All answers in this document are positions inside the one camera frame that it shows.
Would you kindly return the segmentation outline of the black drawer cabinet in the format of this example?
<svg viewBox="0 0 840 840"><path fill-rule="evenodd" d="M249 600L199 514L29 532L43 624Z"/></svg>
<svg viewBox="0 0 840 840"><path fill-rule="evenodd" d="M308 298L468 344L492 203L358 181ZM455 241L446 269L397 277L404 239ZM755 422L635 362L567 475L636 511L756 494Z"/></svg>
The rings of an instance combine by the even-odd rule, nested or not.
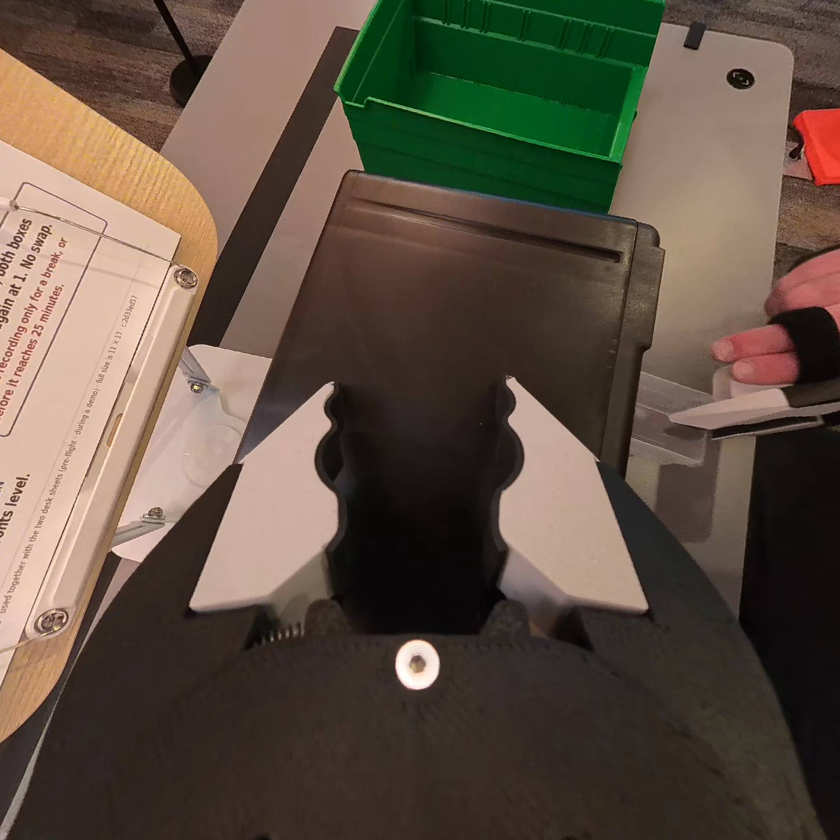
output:
<svg viewBox="0 0 840 840"><path fill-rule="evenodd" d="M501 594L511 375L623 475L665 263L655 227L349 171L240 453L339 386L329 554L367 634L470 634Z"/></svg>

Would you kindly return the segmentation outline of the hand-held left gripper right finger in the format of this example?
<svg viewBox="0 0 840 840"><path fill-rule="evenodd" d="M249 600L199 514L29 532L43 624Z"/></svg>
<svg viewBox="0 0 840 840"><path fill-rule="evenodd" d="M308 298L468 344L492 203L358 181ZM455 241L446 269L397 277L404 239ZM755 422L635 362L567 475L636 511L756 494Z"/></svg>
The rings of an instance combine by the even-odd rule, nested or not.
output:
<svg viewBox="0 0 840 840"><path fill-rule="evenodd" d="M495 514L501 593L525 607L538 634L556 634L577 607L646 614L600 460L515 377L506 376L500 398L513 443Z"/></svg>

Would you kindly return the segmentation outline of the light wooden board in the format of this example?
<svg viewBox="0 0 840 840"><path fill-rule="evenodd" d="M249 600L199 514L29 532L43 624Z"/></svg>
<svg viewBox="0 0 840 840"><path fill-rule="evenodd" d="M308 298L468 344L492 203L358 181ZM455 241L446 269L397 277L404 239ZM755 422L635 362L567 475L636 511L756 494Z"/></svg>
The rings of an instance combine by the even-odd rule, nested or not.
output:
<svg viewBox="0 0 840 840"><path fill-rule="evenodd" d="M69 661L216 261L176 166L2 52L2 741Z"/></svg>

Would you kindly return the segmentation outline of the person's right hand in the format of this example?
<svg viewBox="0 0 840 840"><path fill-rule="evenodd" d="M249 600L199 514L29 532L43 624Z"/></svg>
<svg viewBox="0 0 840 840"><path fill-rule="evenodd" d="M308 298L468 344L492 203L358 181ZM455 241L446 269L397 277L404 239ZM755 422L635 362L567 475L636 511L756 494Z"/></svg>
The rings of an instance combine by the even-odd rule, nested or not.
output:
<svg viewBox="0 0 840 840"><path fill-rule="evenodd" d="M799 258L774 285L764 310L765 326L720 338L712 358L731 368L731 378L746 385L788 385L795 382L798 363L790 340L769 320L781 312L826 308L839 331L839 246Z"/></svg>

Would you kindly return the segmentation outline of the orange fabric object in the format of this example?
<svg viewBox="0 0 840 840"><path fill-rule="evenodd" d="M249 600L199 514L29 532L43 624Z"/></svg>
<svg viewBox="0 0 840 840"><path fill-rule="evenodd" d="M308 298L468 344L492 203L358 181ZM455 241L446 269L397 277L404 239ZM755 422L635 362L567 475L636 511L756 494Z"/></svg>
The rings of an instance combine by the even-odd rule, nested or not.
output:
<svg viewBox="0 0 840 840"><path fill-rule="evenodd" d="M839 184L839 108L800 112L793 120L815 184Z"/></svg>

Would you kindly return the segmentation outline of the clear plastic drawer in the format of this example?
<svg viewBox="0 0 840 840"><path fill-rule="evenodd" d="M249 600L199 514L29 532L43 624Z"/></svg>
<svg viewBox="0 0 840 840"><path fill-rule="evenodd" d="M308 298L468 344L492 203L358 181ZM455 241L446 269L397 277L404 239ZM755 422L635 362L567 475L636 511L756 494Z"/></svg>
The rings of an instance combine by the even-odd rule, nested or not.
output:
<svg viewBox="0 0 840 840"><path fill-rule="evenodd" d="M702 466L707 432L672 423L670 416L712 401L709 394L643 372L639 377L629 454L658 466Z"/></svg>

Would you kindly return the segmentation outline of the small metal bracket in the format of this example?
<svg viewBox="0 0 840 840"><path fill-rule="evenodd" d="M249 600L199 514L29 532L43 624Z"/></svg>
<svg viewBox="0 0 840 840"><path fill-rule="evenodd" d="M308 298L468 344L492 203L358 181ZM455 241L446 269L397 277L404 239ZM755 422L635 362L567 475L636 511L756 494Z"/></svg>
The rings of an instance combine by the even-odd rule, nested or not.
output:
<svg viewBox="0 0 840 840"><path fill-rule="evenodd" d="M112 537L111 549L159 531L167 522L165 510L162 507L153 507L147 510L140 519L118 526Z"/></svg>
<svg viewBox="0 0 840 840"><path fill-rule="evenodd" d="M213 387L209 374L204 370L198 359L189 347L183 349L178 360L177 369L184 376L189 391L194 394L202 394Z"/></svg>

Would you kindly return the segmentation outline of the green plastic bin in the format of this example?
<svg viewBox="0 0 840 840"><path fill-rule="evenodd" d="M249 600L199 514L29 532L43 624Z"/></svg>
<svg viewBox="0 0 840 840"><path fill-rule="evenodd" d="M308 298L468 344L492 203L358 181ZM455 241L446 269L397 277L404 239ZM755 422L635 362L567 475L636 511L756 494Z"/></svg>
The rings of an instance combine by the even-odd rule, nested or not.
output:
<svg viewBox="0 0 840 840"><path fill-rule="evenodd" d="M380 1L335 84L364 169L606 214L660 1Z"/></svg>

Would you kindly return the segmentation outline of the black pole stand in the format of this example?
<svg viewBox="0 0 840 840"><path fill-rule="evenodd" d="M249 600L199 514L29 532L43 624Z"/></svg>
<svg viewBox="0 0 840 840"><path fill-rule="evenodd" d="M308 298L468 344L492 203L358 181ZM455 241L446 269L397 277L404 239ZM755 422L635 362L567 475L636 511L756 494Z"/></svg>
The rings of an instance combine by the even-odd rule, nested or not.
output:
<svg viewBox="0 0 840 840"><path fill-rule="evenodd" d="M171 95L175 103L183 108L209 67L213 55L193 54L165 1L154 1L154 5L183 56L170 75Z"/></svg>

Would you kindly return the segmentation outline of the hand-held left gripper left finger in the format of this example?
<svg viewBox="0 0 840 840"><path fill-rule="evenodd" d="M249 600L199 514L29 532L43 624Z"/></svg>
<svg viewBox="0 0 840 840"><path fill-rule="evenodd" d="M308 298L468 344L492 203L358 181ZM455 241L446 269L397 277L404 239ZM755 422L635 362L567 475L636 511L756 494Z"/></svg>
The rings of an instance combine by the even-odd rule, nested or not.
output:
<svg viewBox="0 0 840 840"><path fill-rule="evenodd" d="M190 601L195 613L247 606L304 614L333 595L328 548L340 535L340 385L323 385L240 462Z"/></svg>

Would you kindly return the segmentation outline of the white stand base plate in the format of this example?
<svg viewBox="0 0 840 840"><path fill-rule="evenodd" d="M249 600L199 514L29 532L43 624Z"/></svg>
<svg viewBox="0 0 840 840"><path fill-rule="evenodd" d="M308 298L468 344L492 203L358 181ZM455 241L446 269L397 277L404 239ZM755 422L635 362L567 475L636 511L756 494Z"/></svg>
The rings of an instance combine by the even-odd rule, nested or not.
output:
<svg viewBox="0 0 840 840"><path fill-rule="evenodd" d="M270 366L267 358L204 344L191 353L210 385L195 393L175 374L119 522L127 527L160 508L164 526L112 548L122 559L141 562L233 463Z"/></svg>

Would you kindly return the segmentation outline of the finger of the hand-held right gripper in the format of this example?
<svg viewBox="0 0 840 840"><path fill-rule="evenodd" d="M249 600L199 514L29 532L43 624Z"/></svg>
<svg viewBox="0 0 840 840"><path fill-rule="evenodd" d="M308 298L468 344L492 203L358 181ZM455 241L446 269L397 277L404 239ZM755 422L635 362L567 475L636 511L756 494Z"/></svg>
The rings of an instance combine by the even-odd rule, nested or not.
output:
<svg viewBox="0 0 840 840"><path fill-rule="evenodd" d="M821 427L838 427L839 411L813 416L786 416L772 420L741 423L721 427L710 432L710 439L761 437L772 434L799 432Z"/></svg>
<svg viewBox="0 0 840 840"><path fill-rule="evenodd" d="M729 399L709 402L671 413L672 424L711 432L725 426L815 415L815 385L787 385L743 392Z"/></svg>

